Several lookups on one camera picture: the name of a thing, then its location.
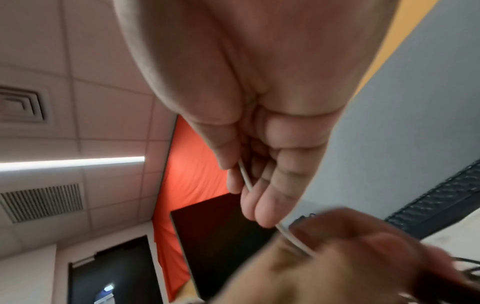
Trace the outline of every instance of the orange cloth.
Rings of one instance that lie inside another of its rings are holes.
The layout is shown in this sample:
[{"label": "orange cloth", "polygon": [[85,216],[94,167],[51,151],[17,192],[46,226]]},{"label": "orange cloth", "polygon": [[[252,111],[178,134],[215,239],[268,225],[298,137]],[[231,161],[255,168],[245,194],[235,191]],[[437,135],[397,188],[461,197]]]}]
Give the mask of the orange cloth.
[{"label": "orange cloth", "polygon": [[175,299],[179,289],[190,279],[170,211],[226,193],[227,173],[219,169],[210,148],[179,116],[152,219],[169,301]]}]

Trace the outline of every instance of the black monitor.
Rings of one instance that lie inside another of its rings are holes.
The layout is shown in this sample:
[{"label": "black monitor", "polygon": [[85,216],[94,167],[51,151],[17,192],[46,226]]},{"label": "black monitor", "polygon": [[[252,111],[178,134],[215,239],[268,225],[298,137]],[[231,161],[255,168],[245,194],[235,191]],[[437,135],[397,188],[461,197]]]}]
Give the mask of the black monitor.
[{"label": "black monitor", "polygon": [[170,213],[198,296],[214,297],[275,233],[242,215],[240,196],[225,194]]}]

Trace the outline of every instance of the yellow strip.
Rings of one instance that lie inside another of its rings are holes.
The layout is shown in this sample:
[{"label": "yellow strip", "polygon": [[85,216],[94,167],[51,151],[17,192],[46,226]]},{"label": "yellow strip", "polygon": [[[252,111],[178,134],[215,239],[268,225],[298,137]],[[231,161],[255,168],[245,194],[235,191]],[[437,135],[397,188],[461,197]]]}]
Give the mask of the yellow strip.
[{"label": "yellow strip", "polygon": [[401,0],[382,47],[363,76],[355,95],[379,70],[402,41],[422,21],[439,0]]}]

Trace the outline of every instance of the air vent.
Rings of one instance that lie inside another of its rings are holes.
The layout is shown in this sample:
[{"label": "air vent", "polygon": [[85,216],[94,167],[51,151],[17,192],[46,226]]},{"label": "air vent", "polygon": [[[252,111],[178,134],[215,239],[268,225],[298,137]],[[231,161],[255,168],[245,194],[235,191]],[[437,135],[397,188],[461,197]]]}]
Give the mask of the air vent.
[{"label": "air vent", "polygon": [[0,204],[13,223],[83,209],[78,184],[0,193]]},{"label": "air vent", "polygon": [[46,120],[38,92],[0,86],[0,121],[45,123]]}]

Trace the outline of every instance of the light fixture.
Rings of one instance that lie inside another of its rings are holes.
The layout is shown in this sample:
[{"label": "light fixture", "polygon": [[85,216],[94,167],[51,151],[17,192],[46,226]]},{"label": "light fixture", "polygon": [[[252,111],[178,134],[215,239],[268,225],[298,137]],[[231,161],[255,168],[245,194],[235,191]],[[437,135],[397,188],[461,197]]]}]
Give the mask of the light fixture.
[{"label": "light fixture", "polygon": [[0,172],[145,162],[144,156],[0,163]]},{"label": "light fixture", "polygon": [[105,292],[109,292],[109,291],[112,291],[114,288],[114,285],[113,284],[109,284],[107,286],[105,286],[105,288],[103,289]]}]

